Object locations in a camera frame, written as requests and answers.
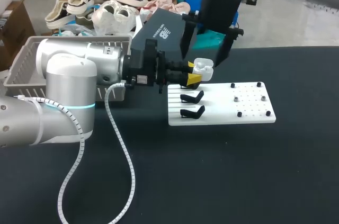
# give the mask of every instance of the white cable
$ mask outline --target white cable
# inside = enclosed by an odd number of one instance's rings
[[[64,106],[62,106],[58,102],[49,100],[47,98],[39,98],[39,97],[32,97],[32,98],[27,98],[27,99],[36,100],[38,102],[46,103],[46,104],[49,104],[49,105],[56,107],[58,110],[60,110],[62,113],[64,113],[65,115],[67,115],[71,119],[72,123],[75,125],[75,128],[77,129],[77,132],[80,136],[80,148],[79,148],[78,156],[76,157],[76,160],[75,160],[72,168],[70,169],[67,176],[65,177],[63,184],[61,185],[59,195],[58,195],[58,213],[59,213],[60,220],[63,224],[68,224],[68,222],[67,222],[67,220],[64,216],[64,213],[63,213],[63,196],[64,196],[64,192],[65,192],[67,183],[70,180],[71,176],[74,174],[78,165],[80,164],[80,161],[81,161],[83,154],[84,154],[85,138],[84,138],[83,129],[81,128],[81,126],[80,126],[78,120],[75,118],[75,116],[73,116],[73,114],[67,108],[65,108]]]
[[[119,129],[118,129],[118,127],[117,127],[117,125],[116,125],[116,123],[113,119],[113,116],[112,116],[112,113],[111,113],[111,110],[110,110],[110,106],[109,106],[109,102],[108,102],[110,92],[113,91],[113,93],[114,93],[115,88],[121,88],[121,87],[125,88],[125,84],[124,83],[113,84],[107,89],[106,94],[105,94],[105,108],[106,108],[108,117],[109,117],[109,119],[110,119],[110,121],[113,125],[114,131],[117,134],[121,148],[122,148],[123,152],[125,153],[125,156],[126,156],[126,159],[127,159],[130,171],[131,171],[131,191],[130,191],[128,200],[127,200],[124,208],[121,210],[121,212],[118,214],[118,216],[114,220],[109,222],[109,224],[117,223],[124,216],[124,214],[127,212],[128,208],[130,207],[130,205],[132,203],[134,193],[135,193],[135,189],[136,189],[136,177],[135,177],[135,173],[134,173],[133,163],[132,163],[132,160],[131,160],[131,158],[128,154],[127,148],[126,148],[126,146],[125,146],[125,144],[122,140]],[[46,104],[49,104],[49,105],[56,107],[58,110],[60,110],[62,113],[67,115],[72,120],[72,122],[75,125],[75,127],[78,131],[78,134],[80,136],[80,148],[79,148],[78,156],[77,156],[72,168],[68,172],[66,178],[64,179],[64,182],[61,185],[59,195],[58,195],[58,213],[59,213],[60,220],[63,224],[68,224],[68,222],[67,222],[67,220],[64,216],[64,213],[63,213],[63,196],[64,196],[64,192],[65,192],[67,183],[70,180],[71,176],[74,174],[78,165],[80,164],[80,161],[81,161],[83,154],[84,154],[85,138],[84,138],[83,130],[82,130],[78,120],[72,115],[72,113],[67,108],[65,108],[64,106],[62,106],[61,104],[59,104],[59,103],[57,103],[53,100],[49,100],[47,98],[39,98],[39,97],[26,98],[26,97],[22,97],[22,96],[21,96],[20,99],[28,100],[28,101],[32,101],[32,102],[34,102],[34,101],[42,102],[42,103],[46,103]]]
[[[118,214],[118,216],[114,220],[112,220],[109,224],[117,223],[122,218],[122,216],[127,212],[128,208],[130,207],[131,202],[133,200],[134,192],[135,192],[135,189],[136,189],[136,176],[135,176],[135,173],[134,173],[133,163],[132,163],[132,160],[131,160],[131,158],[130,158],[130,156],[128,154],[126,146],[125,146],[125,144],[124,144],[124,142],[122,140],[122,137],[120,135],[119,129],[118,129],[118,127],[117,127],[117,125],[116,125],[116,123],[115,123],[115,121],[113,119],[113,116],[112,116],[112,113],[111,113],[111,110],[110,110],[110,106],[109,106],[109,103],[108,103],[108,98],[109,98],[109,95],[110,95],[111,91],[113,91],[113,93],[114,93],[114,89],[115,88],[121,88],[121,87],[125,87],[125,84],[124,83],[117,83],[117,84],[111,85],[107,89],[107,92],[105,94],[105,108],[106,108],[108,117],[110,118],[110,121],[111,121],[111,123],[113,125],[114,131],[117,134],[117,137],[119,139],[121,148],[122,148],[123,152],[125,153],[125,156],[126,156],[126,159],[127,159],[128,165],[129,165],[129,169],[131,171],[132,185],[131,185],[131,191],[130,191],[130,194],[129,194],[129,197],[128,197],[126,205],[121,210],[121,212]]]

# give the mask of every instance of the cable connector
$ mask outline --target cable connector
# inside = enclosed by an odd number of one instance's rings
[[[26,100],[26,96],[25,95],[17,95],[17,96],[14,96],[14,97],[17,98],[18,100],[22,100],[22,101]]]

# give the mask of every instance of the slotted fixture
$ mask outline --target slotted fixture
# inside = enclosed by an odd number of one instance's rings
[[[182,94],[196,97],[201,91],[204,96],[197,104],[182,102]],[[180,114],[182,109],[197,112],[202,106],[205,106],[205,112],[197,120],[183,119]],[[171,126],[275,121],[274,109],[263,82],[201,84],[196,90],[180,88],[180,85],[168,86],[168,124]]]

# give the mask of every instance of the pink shoe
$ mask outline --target pink shoe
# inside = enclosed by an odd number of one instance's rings
[[[161,7],[162,9],[164,10],[167,10],[167,11],[171,11],[171,12],[174,12],[176,14],[188,14],[191,10],[191,7],[188,3],[178,3],[178,4],[165,4]]]
[[[140,10],[140,17],[142,21],[148,21],[154,12],[162,6],[170,5],[172,0],[153,0],[146,4],[145,7]]]

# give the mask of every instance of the cardboard box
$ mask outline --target cardboard box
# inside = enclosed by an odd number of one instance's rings
[[[12,11],[0,30],[0,71],[10,68],[21,47],[35,31],[28,16],[24,0],[11,2],[6,10]]]

